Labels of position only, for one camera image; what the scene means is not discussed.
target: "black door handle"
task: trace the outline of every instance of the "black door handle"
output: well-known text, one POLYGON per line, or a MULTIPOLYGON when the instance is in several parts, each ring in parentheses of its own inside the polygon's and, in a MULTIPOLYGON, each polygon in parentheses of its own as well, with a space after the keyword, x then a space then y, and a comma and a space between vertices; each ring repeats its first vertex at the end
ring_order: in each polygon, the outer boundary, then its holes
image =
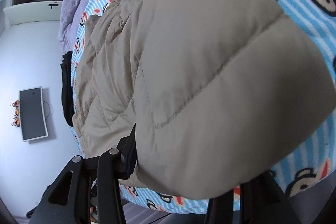
POLYGON ((51 3, 51 4, 48 4, 48 6, 51 7, 51 9, 53 9, 54 6, 58 6, 58 3, 57 4, 51 3))

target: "television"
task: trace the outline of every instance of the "television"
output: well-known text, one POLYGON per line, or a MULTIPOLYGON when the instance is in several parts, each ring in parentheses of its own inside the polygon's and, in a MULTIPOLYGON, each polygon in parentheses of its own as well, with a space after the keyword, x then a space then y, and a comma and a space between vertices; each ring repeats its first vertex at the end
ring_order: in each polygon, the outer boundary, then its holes
POLYGON ((19 101, 22 140, 26 142, 47 137, 42 87, 20 90, 19 101))

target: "folded black garment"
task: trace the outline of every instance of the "folded black garment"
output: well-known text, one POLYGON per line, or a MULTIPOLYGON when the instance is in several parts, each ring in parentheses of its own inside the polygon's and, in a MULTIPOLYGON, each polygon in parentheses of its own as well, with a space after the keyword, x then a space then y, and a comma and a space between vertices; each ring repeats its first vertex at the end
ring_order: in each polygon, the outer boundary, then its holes
POLYGON ((62 106, 64 118, 68 125, 71 127, 72 116, 75 114, 74 102, 72 100, 72 87, 71 87, 71 57, 72 51, 63 55, 63 61, 61 63, 62 68, 62 106))

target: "metal bolt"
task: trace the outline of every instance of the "metal bolt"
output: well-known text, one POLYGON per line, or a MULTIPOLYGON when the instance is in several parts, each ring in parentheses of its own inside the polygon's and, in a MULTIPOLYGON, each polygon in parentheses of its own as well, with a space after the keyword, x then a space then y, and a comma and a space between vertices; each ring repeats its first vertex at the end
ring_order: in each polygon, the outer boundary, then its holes
POLYGON ((110 151, 109 151, 109 153, 111 155, 116 155, 116 154, 119 153, 119 149, 118 148, 111 148, 110 151))
POLYGON ((73 161, 74 163, 80 162, 81 160, 82 160, 82 157, 81 157, 81 156, 74 156, 74 157, 72 158, 72 161, 73 161))

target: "tv screen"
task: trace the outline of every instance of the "tv screen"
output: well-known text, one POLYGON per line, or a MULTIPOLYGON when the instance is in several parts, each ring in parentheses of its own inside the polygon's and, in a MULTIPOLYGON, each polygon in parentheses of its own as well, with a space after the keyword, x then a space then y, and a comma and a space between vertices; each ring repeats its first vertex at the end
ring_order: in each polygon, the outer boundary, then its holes
POLYGON ((45 124, 42 87, 20 90, 20 122, 24 142, 48 136, 45 124))

